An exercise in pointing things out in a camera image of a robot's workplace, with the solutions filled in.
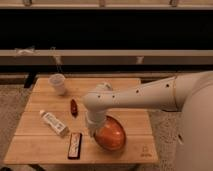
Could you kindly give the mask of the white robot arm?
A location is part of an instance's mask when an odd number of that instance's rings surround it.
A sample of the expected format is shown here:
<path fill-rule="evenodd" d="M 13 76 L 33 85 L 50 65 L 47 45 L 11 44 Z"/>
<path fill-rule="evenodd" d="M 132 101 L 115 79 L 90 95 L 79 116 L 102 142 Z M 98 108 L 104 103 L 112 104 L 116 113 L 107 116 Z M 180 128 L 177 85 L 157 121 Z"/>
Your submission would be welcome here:
<path fill-rule="evenodd" d="M 115 90 L 103 82 L 83 96 L 91 135 L 111 108 L 145 108 L 182 113 L 175 171 L 213 171 L 213 71 L 177 75 Z"/>

